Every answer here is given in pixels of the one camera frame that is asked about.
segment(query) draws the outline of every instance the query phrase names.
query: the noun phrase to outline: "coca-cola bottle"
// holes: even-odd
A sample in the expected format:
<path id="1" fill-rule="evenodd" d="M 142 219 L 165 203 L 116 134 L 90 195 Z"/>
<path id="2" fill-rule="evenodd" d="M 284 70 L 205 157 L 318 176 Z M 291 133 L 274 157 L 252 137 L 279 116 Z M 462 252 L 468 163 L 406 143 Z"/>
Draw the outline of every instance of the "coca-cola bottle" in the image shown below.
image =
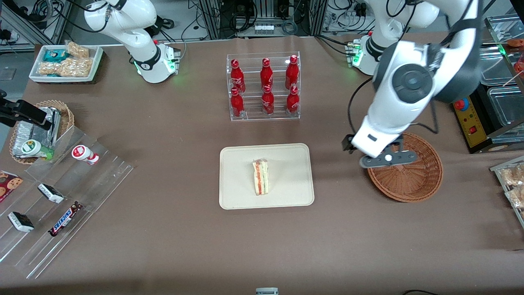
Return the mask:
<path id="1" fill-rule="evenodd" d="M 262 59 L 262 71 L 260 71 L 260 83 L 262 88 L 265 85 L 273 86 L 273 70 L 269 65 L 269 58 Z"/>
<path id="2" fill-rule="evenodd" d="M 231 89 L 231 107 L 233 108 L 233 115 L 237 118 L 245 116 L 246 111 L 244 110 L 244 100 L 238 94 L 238 89 Z"/>
<path id="3" fill-rule="evenodd" d="M 298 81 L 299 68 L 297 65 L 298 57 L 292 55 L 289 58 L 289 65 L 286 69 L 286 89 L 290 89 L 291 86 L 296 85 Z"/>
<path id="4" fill-rule="evenodd" d="M 286 102 L 286 113 L 289 115 L 295 115 L 298 111 L 300 98 L 298 96 L 298 87 L 291 86 L 290 93 Z"/>
<path id="5" fill-rule="evenodd" d="M 240 90 L 241 93 L 246 92 L 246 82 L 244 81 L 244 72 L 240 69 L 238 65 L 238 60 L 231 60 L 231 81 L 233 82 L 233 87 Z"/>
<path id="6" fill-rule="evenodd" d="M 267 84 L 264 85 L 263 91 L 264 94 L 262 94 L 262 112 L 266 115 L 273 114 L 273 111 L 275 110 L 275 97 L 273 96 L 273 93 L 271 93 L 271 85 Z"/>

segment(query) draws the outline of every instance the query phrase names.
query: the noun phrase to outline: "wicker basket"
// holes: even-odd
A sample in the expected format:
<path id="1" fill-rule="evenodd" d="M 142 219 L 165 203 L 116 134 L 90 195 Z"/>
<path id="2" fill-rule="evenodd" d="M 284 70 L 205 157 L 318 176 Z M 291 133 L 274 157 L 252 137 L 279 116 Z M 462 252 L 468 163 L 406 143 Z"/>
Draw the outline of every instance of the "wicker basket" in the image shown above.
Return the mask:
<path id="1" fill-rule="evenodd" d="M 36 107 L 53 107 L 60 111 L 60 129 L 58 130 L 58 136 L 57 138 L 61 137 L 69 127 L 74 125 L 74 115 L 71 112 L 71 110 L 67 107 L 67 105 L 61 101 L 58 100 L 46 100 L 43 102 L 39 102 L 35 105 Z M 13 156 L 13 146 L 15 144 L 15 138 L 16 138 L 16 127 L 14 128 L 13 136 L 11 136 L 11 141 L 9 142 L 9 151 L 11 152 L 11 157 L 13 159 L 24 165 L 31 165 L 33 164 L 37 158 L 31 157 L 31 158 L 24 158 L 19 159 L 15 156 Z"/>
<path id="2" fill-rule="evenodd" d="M 408 165 L 369 168 L 369 177 L 386 196 L 401 202 L 420 202 L 432 197 L 442 184 L 443 168 L 439 155 L 423 138 L 404 133 L 404 149 L 417 153 Z"/>

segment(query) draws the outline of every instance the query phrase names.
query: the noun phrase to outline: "table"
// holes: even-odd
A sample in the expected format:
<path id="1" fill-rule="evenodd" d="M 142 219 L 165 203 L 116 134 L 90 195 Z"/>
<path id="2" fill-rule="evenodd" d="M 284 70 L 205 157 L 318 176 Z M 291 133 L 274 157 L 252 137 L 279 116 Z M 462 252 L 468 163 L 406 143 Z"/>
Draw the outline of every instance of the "table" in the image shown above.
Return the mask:
<path id="1" fill-rule="evenodd" d="M 449 105 L 437 103 L 440 134 L 409 129 L 440 154 L 440 190 L 422 203 L 397 203 L 371 183 L 361 154 L 341 150 L 348 99 L 366 77 L 314 38 L 191 43 L 180 74 L 157 85 L 134 73 L 124 47 L 104 50 L 96 85 L 30 81 L 24 99 L 67 103 L 80 129 L 136 168 L 39 279 L 0 264 L 0 293 L 522 294 L 522 253 L 512 250 L 524 248 L 523 232 L 489 171 L 519 153 L 469 155 Z M 302 118 L 231 122 L 226 55 L 296 50 Z M 366 85 L 355 98 L 356 124 L 373 96 Z M 420 121 L 431 124 L 429 110 Z M 220 208 L 222 148 L 297 142 L 311 153 L 311 206 Z M 0 163 L 14 173 L 27 168 L 7 147 Z"/>

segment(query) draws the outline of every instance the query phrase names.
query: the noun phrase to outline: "wrapped sandwich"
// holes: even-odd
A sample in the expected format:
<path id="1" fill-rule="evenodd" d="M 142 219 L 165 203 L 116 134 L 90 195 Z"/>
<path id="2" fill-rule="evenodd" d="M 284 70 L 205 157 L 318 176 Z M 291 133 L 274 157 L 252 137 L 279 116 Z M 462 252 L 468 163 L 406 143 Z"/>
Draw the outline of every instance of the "wrapped sandwich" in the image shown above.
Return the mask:
<path id="1" fill-rule="evenodd" d="M 255 168 L 255 193 L 257 196 L 265 195 L 269 192 L 269 174 L 266 159 L 253 161 Z"/>

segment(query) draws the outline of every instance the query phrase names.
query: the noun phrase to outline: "snickers bar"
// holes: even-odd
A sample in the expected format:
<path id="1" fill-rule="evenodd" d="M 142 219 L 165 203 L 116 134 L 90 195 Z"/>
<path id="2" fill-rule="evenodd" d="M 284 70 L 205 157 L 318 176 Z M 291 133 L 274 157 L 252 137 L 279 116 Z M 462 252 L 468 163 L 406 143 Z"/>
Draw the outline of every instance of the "snickers bar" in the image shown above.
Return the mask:
<path id="1" fill-rule="evenodd" d="M 38 185 L 38 190 L 51 202 L 58 204 L 64 200 L 64 196 L 62 196 L 54 187 L 50 185 L 41 183 Z"/>
<path id="2" fill-rule="evenodd" d="M 60 220 L 53 226 L 53 228 L 49 231 L 52 237 L 56 237 L 58 232 L 66 227 L 66 225 L 73 219 L 73 217 L 77 214 L 78 210 L 82 209 L 82 205 L 80 205 L 77 201 L 74 202 L 73 205 L 62 215 Z"/>

